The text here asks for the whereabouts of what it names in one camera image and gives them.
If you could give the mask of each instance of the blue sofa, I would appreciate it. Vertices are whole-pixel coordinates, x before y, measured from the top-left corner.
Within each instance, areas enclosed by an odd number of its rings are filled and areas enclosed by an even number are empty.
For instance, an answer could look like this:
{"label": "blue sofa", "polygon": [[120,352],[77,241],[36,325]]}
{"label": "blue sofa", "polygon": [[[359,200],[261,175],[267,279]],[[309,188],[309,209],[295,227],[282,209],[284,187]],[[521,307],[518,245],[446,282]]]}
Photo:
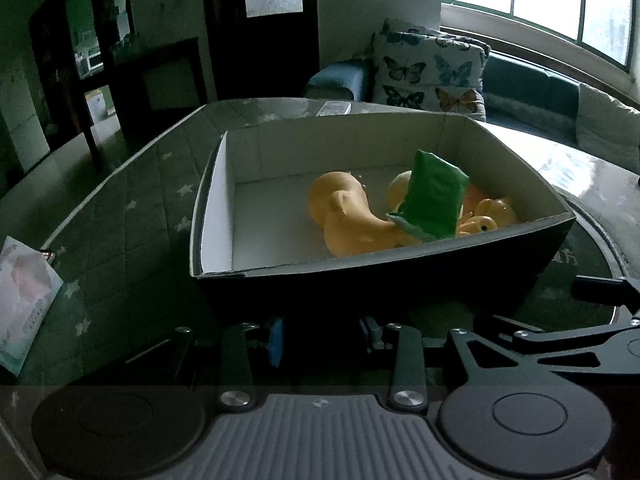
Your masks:
{"label": "blue sofa", "polygon": [[[539,65],[491,52],[482,86],[487,122],[577,148],[577,81]],[[340,61],[313,76],[304,96],[367,101],[371,87],[369,62]]]}

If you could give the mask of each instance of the box side wall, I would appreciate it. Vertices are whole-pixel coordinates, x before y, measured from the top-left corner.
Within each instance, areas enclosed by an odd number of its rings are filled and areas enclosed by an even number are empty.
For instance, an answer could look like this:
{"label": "box side wall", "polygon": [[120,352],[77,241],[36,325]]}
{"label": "box side wall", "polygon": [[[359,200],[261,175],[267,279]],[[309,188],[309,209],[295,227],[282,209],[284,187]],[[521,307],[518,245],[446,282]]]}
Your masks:
{"label": "box side wall", "polygon": [[228,157],[228,135],[220,141],[213,166],[200,237],[203,272],[228,272],[233,268],[234,194],[236,182]]}
{"label": "box side wall", "polygon": [[230,133],[236,182],[353,168],[411,167],[435,152],[441,114],[362,114],[274,121]]}
{"label": "box side wall", "polygon": [[465,120],[454,163],[492,198],[508,197],[518,220],[567,213],[562,199],[524,160],[471,120]]}

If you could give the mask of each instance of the door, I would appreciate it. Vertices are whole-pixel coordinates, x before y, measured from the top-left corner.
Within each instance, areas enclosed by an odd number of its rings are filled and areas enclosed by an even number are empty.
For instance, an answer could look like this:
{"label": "door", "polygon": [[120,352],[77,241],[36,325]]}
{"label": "door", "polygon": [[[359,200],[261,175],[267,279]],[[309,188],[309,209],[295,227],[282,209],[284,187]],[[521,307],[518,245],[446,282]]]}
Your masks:
{"label": "door", "polygon": [[316,0],[205,1],[209,15],[217,10],[209,41],[219,99],[302,95],[319,65]]}

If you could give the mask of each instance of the box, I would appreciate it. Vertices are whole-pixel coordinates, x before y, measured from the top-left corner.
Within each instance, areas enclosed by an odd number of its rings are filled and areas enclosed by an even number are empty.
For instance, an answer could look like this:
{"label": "box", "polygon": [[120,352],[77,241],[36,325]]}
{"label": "box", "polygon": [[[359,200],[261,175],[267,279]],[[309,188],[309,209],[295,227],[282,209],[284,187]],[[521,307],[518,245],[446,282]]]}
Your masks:
{"label": "box", "polygon": [[[361,175],[372,212],[384,219],[386,188],[411,168],[419,148],[462,168],[492,198],[509,196],[522,223],[333,258],[306,212],[308,186],[327,171]],[[510,283],[542,272],[574,220],[533,168],[463,116],[400,112],[273,121],[228,131],[212,153],[194,207],[190,271],[212,301],[262,307],[269,299],[280,305],[349,298],[398,303],[443,287],[504,296]],[[496,286],[498,294],[491,290]]]}

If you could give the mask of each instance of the metal screw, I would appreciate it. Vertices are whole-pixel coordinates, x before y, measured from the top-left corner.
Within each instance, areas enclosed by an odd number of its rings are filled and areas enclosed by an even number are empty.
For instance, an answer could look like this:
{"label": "metal screw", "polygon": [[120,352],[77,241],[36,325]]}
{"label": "metal screw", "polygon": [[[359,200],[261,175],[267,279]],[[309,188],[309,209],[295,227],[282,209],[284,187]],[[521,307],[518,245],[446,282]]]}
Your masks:
{"label": "metal screw", "polygon": [[414,390],[402,390],[394,393],[394,402],[399,406],[414,408],[424,402],[424,395]]}
{"label": "metal screw", "polygon": [[220,395],[220,402],[225,406],[233,406],[235,408],[246,406],[251,402],[251,396],[246,392],[240,392],[232,390],[230,392],[224,392]]}

